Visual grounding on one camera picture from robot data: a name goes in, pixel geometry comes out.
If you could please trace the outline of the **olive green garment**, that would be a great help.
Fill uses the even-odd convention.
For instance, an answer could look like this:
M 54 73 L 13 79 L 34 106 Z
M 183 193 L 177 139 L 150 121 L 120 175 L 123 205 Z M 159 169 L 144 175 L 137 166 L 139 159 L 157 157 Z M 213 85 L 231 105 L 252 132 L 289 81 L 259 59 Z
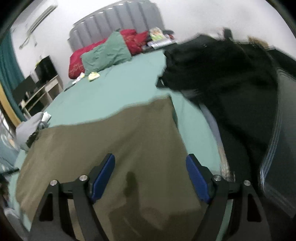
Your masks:
M 109 240 L 191 240 L 203 217 L 170 97 L 39 131 L 15 198 L 31 222 L 51 181 L 90 202 Z

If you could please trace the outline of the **black clothes pile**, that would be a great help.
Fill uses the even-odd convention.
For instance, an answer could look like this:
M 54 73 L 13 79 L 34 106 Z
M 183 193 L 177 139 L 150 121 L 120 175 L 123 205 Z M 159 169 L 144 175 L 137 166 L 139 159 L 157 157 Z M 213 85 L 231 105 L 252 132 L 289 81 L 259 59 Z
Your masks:
M 214 117 L 226 176 L 257 182 L 278 105 L 278 70 L 295 75 L 295 58 L 261 41 L 198 35 L 165 49 L 157 87 L 180 92 Z

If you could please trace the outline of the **grey framed tablet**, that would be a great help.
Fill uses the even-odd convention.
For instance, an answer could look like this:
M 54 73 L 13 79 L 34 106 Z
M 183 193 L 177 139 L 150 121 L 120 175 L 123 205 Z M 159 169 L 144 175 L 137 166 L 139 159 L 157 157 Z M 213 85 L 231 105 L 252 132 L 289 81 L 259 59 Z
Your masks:
M 260 167 L 264 195 L 295 216 L 295 77 L 279 69 L 273 134 Z

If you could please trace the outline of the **grey folded garment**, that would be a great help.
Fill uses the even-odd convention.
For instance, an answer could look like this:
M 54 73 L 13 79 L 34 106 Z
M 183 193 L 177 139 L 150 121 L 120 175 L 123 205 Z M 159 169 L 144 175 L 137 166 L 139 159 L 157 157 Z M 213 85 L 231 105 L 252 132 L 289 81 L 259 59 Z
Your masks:
M 34 142 L 33 134 L 47 128 L 51 117 L 47 111 L 39 112 L 16 127 L 16 142 L 22 150 L 29 150 Z

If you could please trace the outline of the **white shelf desk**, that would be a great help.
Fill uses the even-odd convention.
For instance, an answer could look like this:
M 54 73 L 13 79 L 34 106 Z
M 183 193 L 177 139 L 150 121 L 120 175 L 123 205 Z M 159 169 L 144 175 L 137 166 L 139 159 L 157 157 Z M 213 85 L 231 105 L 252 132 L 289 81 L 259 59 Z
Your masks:
M 44 111 L 53 100 L 63 91 L 60 76 L 56 75 L 46 84 L 29 94 L 27 100 L 21 100 L 19 106 L 26 119 L 35 113 Z

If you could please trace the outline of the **teal bed sheet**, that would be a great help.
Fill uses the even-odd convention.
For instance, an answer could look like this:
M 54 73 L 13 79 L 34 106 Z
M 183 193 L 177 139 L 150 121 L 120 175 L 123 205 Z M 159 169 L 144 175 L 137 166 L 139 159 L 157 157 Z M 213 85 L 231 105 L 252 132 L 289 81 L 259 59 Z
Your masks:
M 27 152 L 13 178 L 11 198 L 31 228 L 50 181 L 87 174 L 107 153 L 115 170 L 96 213 L 111 240 L 169 240 L 185 227 L 193 234 L 204 212 L 185 158 L 193 153 L 214 174 L 221 172 L 217 142 L 202 111 L 181 93 L 158 89 L 162 51 L 83 78 L 48 106 L 50 126 Z

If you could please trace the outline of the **black monitor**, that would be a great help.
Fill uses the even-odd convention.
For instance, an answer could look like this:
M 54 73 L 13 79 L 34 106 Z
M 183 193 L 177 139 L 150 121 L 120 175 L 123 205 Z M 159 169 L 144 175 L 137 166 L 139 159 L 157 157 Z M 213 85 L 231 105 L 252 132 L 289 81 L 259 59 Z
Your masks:
M 50 56 L 43 58 L 36 66 L 35 72 L 41 84 L 45 84 L 58 75 Z

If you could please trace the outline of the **teal and yellow curtain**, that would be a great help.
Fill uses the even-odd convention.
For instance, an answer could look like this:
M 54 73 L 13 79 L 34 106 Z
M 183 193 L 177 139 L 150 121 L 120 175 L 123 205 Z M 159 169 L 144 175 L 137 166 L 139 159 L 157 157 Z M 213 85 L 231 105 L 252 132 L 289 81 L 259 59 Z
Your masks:
M 23 80 L 24 76 L 16 60 L 11 33 L 8 31 L 1 42 L 1 85 L 12 110 L 20 121 L 25 121 L 26 118 L 13 97 L 13 91 Z

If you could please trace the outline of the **yellow small object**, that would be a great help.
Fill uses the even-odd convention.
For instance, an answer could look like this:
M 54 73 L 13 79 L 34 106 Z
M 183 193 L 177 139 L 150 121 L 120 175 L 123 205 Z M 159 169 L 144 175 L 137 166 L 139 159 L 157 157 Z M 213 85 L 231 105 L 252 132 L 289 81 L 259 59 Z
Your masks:
M 89 75 L 88 75 L 88 80 L 90 82 L 92 82 L 93 80 L 97 79 L 100 77 L 100 74 L 98 72 L 91 72 Z

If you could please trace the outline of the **green pillow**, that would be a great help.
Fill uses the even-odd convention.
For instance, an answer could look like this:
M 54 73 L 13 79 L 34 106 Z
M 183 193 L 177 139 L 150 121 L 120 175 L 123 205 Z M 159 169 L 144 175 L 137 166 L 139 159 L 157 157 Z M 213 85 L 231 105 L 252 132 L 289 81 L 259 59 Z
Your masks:
M 113 32 L 105 43 L 81 55 L 85 75 L 130 61 L 132 55 L 120 32 Z

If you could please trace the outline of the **red pillow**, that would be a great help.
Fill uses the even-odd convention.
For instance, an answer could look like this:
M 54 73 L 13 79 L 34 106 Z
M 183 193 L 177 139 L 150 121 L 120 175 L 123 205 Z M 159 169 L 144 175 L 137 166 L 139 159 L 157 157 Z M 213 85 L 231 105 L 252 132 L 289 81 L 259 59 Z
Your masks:
M 113 32 L 109 38 L 80 48 L 70 56 L 68 75 L 76 79 L 80 73 L 89 75 L 113 65 L 130 61 L 142 52 L 147 43 L 148 31 L 137 33 L 134 29 Z

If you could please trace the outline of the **stack of books and snacks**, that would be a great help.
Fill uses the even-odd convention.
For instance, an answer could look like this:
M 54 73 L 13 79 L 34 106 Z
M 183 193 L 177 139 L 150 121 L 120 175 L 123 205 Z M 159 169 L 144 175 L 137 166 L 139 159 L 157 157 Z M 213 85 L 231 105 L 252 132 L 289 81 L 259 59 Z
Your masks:
M 142 50 L 148 52 L 176 44 L 174 33 L 175 32 L 172 30 L 161 30 L 158 27 L 150 29 L 145 40 L 145 45 L 142 46 Z

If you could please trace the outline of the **white air conditioner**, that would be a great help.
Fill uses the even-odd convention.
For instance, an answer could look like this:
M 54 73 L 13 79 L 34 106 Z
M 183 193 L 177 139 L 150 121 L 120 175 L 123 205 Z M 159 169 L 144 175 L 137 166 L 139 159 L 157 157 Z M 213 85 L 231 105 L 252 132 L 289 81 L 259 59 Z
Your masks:
M 40 23 L 50 14 L 52 13 L 55 9 L 57 8 L 57 5 L 51 5 L 49 6 L 46 10 L 43 11 L 43 13 L 41 13 L 41 15 L 39 15 L 36 20 L 31 24 L 31 26 L 29 27 L 28 31 L 27 31 L 27 35 L 29 36 L 30 34 L 32 34 L 34 32 L 34 30 L 38 27 L 38 25 L 40 25 Z

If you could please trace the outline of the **grey padded headboard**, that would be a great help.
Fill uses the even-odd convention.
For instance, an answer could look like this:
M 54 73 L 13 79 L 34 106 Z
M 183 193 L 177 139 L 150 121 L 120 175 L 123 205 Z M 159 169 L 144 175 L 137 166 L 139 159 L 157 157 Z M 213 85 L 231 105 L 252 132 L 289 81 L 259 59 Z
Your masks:
M 119 1 L 103 7 L 74 23 L 68 43 L 74 52 L 108 38 L 115 30 L 134 29 L 138 33 L 158 27 L 164 22 L 151 1 Z

